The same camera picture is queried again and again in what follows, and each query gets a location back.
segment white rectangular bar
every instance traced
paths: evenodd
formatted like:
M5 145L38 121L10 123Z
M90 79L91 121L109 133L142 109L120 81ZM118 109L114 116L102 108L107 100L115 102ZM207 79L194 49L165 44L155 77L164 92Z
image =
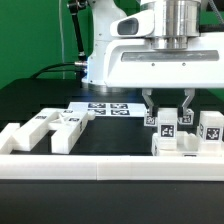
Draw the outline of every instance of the white rectangular bar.
M9 123L0 133L0 154L10 154L13 150L13 133L20 128L19 123Z
M48 123L56 119L58 113L55 111L40 112L14 134L14 149L30 151L49 131Z

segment green backdrop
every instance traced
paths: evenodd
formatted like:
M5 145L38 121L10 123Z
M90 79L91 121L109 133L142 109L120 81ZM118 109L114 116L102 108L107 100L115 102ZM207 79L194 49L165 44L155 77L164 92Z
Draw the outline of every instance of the green backdrop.
M136 0L116 0L128 15L138 10ZM62 0L65 61L77 60L77 46L67 0ZM91 10L79 12L84 48L92 51ZM202 24L215 24L213 13L201 14ZM0 0L0 88L15 79L26 78L41 68L62 62L59 28L59 0ZM42 77L62 78L46 73ZM212 91L224 99L223 90Z

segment metal cylinder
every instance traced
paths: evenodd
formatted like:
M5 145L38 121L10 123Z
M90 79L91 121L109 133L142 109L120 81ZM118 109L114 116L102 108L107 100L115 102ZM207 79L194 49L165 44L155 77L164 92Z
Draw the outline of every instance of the metal cylinder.
M199 0L155 0L141 5L141 10L155 13L155 29L148 38L153 49L187 48L188 37L199 36Z

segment white robot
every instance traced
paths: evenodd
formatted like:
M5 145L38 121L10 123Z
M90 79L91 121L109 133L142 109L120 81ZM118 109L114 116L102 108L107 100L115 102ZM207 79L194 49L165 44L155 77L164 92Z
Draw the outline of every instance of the white robot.
M80 8L86 6L86 1L80 2ZM181 142L179 145L185 145L182 147L183 152L176 153L178 155L189 155L189 151L202 149L204 143L200 145L197 138L205 140L205 137L177 132L176 123L193 124L194 112L188 109L188 106L194 97L195 88L224 87L224 32L219 32L220 29L216 32L199 32L200 10L206 8L208 1L141 0L140 12L131 16L126 16L117 8L113 0L88 3L94 18L94 51L87 61L87 76L82 80L85 86L100 91L141 88L149 107L145 113L145 126L158 126L159 136L161 127L173 127L173 130L170 130L174 133L172 139L169 136L153 136L154 155L158 155L155 152L158 145L163 145L159 147L163 149L165 144L165 150L172 148L175 151L178 148L177 142ZM179 111L181 113L176 109L163 108L159 109L160 118L157 118L150 98L153 88L185 89L187 98ZM214 117L206 116L206 122ZM222 115L217 116L221 119L219 124L222 126ZM188 141L191 141L192 147L186 143ZM160 155L162 154L175 153L161 151Z

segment black table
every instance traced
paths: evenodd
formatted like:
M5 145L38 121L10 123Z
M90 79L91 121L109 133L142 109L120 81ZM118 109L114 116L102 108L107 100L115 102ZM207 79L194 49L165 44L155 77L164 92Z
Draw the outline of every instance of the black table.
M161 107L177 107L183 90L155 90ZM144 103L140 90L107 93L80 89L75 80L20 79L0 91L0 129L24 124L45 107L69 102ZM191 108L195 132L201 110L224 112L206 90L196 91ZM72 155L151 156L151 135L142 118L96 118L89 122ZM49 154L48 134L30 154ZM0 223L223 223L224 184L190 181L0 180Z

